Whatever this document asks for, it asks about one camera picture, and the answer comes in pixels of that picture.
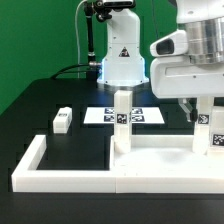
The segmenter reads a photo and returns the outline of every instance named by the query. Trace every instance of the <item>camera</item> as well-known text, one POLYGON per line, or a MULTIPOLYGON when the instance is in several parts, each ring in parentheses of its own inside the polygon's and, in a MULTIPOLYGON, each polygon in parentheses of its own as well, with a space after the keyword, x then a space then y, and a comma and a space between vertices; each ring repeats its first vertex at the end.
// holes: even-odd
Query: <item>camera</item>
POLYGON ((135 0, 102 0, 103 6, 106 8, 133 8, 135 0))

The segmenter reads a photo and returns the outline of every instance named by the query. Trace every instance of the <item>small white block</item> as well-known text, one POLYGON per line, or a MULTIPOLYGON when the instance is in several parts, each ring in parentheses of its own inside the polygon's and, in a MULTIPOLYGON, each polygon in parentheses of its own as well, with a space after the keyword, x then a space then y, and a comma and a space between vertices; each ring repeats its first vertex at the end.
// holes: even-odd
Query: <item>small white block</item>
POLYGON ((54 121, 55 134, 66 134, 72 121, 72 109, 69 107, 60 108, 54 121))

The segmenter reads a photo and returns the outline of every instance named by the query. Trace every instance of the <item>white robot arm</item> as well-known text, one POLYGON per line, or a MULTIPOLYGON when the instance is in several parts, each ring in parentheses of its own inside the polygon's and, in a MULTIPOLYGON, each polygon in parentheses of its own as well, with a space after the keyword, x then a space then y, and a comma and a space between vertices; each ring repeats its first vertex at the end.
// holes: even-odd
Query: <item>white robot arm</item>
POLYGON ((140 19, 129 8, 134 0, 98 0, 97 19, 107 22, 107 55, 97 83, 102 88, 135 88, 149 82, 145 60, 140 54, 140 19))
POLYGON ((224 108, 214 106, 215 97, 224 97, 224 1, 176 4, 178 30, 150 47, 156 57, 151 85, 158 98, 179 99, 188 120, 195 121, 193 151, 205 154, 214 150, 216 136, 224 136, 224 108), (197 98, 194 118, 188 98, 197 98))

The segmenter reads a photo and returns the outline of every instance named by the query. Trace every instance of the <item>white block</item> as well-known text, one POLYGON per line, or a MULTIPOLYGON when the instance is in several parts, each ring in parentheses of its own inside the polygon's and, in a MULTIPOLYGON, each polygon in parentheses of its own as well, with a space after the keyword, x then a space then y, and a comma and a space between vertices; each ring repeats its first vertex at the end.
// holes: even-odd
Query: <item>white block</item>
POLYGON ((194 128, 193 152, 206 154, 210 145, 210 127, 214 97, 197 98, 198 121, 194 128))
POLYGON ((55 134, 66 134, 72 121, 72 109, 69 107, 60 108, 54 121, 55 134))
POLYGON ((114 94, 114 138, 115 150, 128 153, 131 150, 132 135, 132 91, 118 90, 114 94))

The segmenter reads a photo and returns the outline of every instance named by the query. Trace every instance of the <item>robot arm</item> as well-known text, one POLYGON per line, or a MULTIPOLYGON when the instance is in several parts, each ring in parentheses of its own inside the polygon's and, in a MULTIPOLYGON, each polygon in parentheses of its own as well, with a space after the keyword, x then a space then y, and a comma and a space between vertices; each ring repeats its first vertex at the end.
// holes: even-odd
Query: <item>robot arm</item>
POLYGON ((151 84, 158 98, 178 98, 191 113, 186 99, 224 96, 224 1, 176 3, 178 30, 150 47, 151 84))

